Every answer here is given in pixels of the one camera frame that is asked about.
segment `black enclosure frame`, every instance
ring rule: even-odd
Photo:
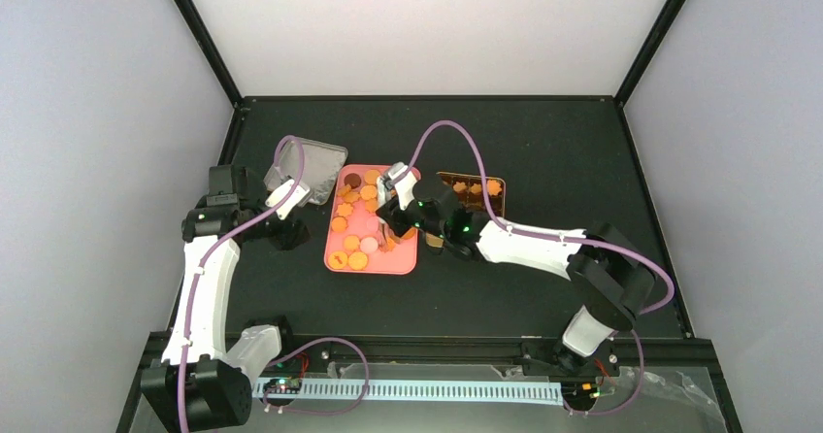
[[[234,154],[237,151],[239,143],[239,135],[245,120],[245,114],[249,108],[244,106],[244,97],[240,90],[234,83],[231,73],[223,62],[219,51],[217,50],[214,41],[206,27],[206,24],[201,19],[192,0],[174,0],[180,9],[186,24],[191,30],[198,46],[205,55],[209,65],[214,71],[214,75],[220,82],[220,85],[225,91],[226,97],[231,102],[234,113],[231,118],[229,130],[223,144],[219,164],[227,164],[232,161]],[[615,95],[611,98],[614,108],[617,111],[622,129],[626,134],[626,138],[632,141],[629,131],[629,125],[623,111],[625,104],[629,101],[633,91],[637,87],[643,73],[654,57],[655,52],[663,42],[666,33],[671,28],[675,18],[680,11],[680,8],[686,0],[667,0],[663,9],[659,13],[652,28],[649,30],[641,49],[639,50],[631,68],[629,69],[622,85],[619,87]],[[298,97],[310,100],[324,100],[324,99],[357,99],[359,97]],[[388,99],[399,100],[404,99],[402,96],[385,96],[385,97],[368,97],[369,99]],[[443,98],[448,99],[448,96],[426,97],[430,99]],[[492,97],[465,97],[460,98],[492,98]],[[672,262],[668,250],[663,239],[663,234],[660,229],[660,221],[651,203],[648,188],[645,179],[642,175],[641,165],[638,159],[637,150],[634,144],[631,145],[632,161],[637,169],[638,174],[642,180],[643,194],[645,203],[649,209],[650,216],[653,218],[656,240],[662,245],[664,263],[663,265],[671,273],[673,270]],[[717,396],[721,411],[726,419],[726,427],[729,432],[742,432],[741,424],[732,402],[729,389],[726,385],[726,380],[723,377],[723,372],[717,360],[717,355],[710,340],[697,339],[693,337],[693,330],[689,316],[686,312],[686,307],[682,300],[682,296],[678,292],[676,294],[676,307],[679,312],[679,319],[684,328],[683,339],[650,339],[643,340],[643,350],[645,352],[645,363],[647,366],[683,366],[683,367],[705,367],[708,369],[715,395]],[[175,313],[172,314],[171,322],[174,321]],[[316,339],[317,335],[305,335],[300,333],[300,328],[295,329],[295,339],[298,344],[302,344],[309,340]],[[170,336],[170,330],[165,332],[151,333],[148,337],[148,342],[141,358],[140,364],[137,367],[137,373],[132,382],[128,397],[125,402],[123,413],[120,417],[120,422],[117,426],[118,432],[129,431],[134,414],[140,400],[140,374],[144,368],[147,368],[154,358],[159,358]],[[233,343],[238,338],[237,334],[227,334],[229,343]],[[398,338],[398,337],[360,337],[349,338],[354,344],[358,345],[369,357],[375,362],[381,361],[397,361],[404,360],[407,362],[416,363],[482,363],[493,365],[520,365],[523,363],[522,356],[525,353],[535,353],[542,350],[548,350],[554,344],[554,339],[540,338],[540,339],[506,339],[506,338],[448,338],[447,340],[439,338]],[[617,355],[621,364],[637,365],[637,352],[634,349],[634,342],[631,340],[615,340],[603,350],[609,350]],[[310,371],[325,372],[326,365],[331,361],[355,361],[353,356],[347,348],[334,346],[329,347],[315,347],[313,349],[317,352],[316,356],[312,356],[312,366]],[[322,350],[328,350],[330,357],[322,359],[319,356]],[[610,371],[615,371],[616,365],[609,367]],[[524,370],[528,374],[533,375],[550,375],[556,381],[574,381],[563,376],[558,376],[556,373],[541,372],[540,367],[535,365],[524,365]],[[584,377],[591,376],[591,374],[583,374]]]

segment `pink round piece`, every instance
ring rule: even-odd
[[[378,251],[378,240],[374,237],[364,237],[360,241],[360,249],[364,253],[374,253]]]
[[[368,219],[366,219],[366,229],[368,229],[369,232],[378,232],[379,228],[380,220],[377,216],[371,216]]]

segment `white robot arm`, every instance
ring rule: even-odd
[[[513,229],[568,238],[596,238],[621,247],[631,244],[608,225],[589,230],[554,230],[516,224],[500,218],[501,227],[486,212],[468,212],[439,177],[418,181],[407,176],[403,163],[379,179],[378,216],[397,235],[410,227],[440,236],[452,253],[492,263],[516,263],[569,280],[584,305],[570,321],[555,348],[554,362],[575,372],[598,346],[618,330],[632,329],[654,285],[654,275],[621,255],[592,250],[570,242],[512,234]],[[394,188],[396,197],[387,193]]]
[[[290,218],[291,211],[306,203],[310,191],[304,184],[294,192],[274,215],[254,224],[242,235],[224,241],[212,252],[205,265],[201,259],[219,238],[239,224],[271,208],[294,185],[288,180],[266,200],[246,199],[246,172],[234,166],[217,166],[209,173],[209,195],[188,213],[182,224],[185,272],[178,308],[169,344],[157,363],[144,370],[141,391],[160,420],[170,431],[177,429],[178,407],[175,380],[180,370],[188,375],[185,409],[192,431],[240,425],[250,413],[251,387],[270,360],[282,350],[284,320],[259,324],[243,331],[240,340],[226,352],[225,322],[228,295],[235,265],[240,258],[240,241],[269,238],[284,250],[308,238],[302,221]],[[195,275],[200,275],[197,292],[189,302]],[[190,316],[190,333],[183,329]],[[187,356],[182,360],[183,350]]]

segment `black table surface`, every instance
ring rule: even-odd
[[[347,164],[409,162],[423,131],[440,119],[474,136],[490,176],[507,185],[506,218],[572,229],[614,224],[663,263],[654,219],[629,141],[610,99],[247,98],[233,162],[259,175],[287,134],[348,148]],[[416,167],[476,174],[459,133],[435,132]],[[405,276],[332,273],[323,264],[331,202],[297,211],[313,237],[292,251],[268,241],[243,245],[229,296],[226,331],[275,315],[317,335],[557,337],[580,301],[559,277],[509,264],[467,263],[422,245]],[[665,286],[658,283],[651,299]],[[681,338],[674,305],[637,324],[643,338]]]

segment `white wall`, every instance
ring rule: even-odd
[[[821,43],[821,0],[688,0],[628,106],[745,431],[823,427]]]
[[[194,0],[244,95],[613,95],[665,1]]]
[[[230,106],[172,0],[0,11],[0,430],[114,431]]]

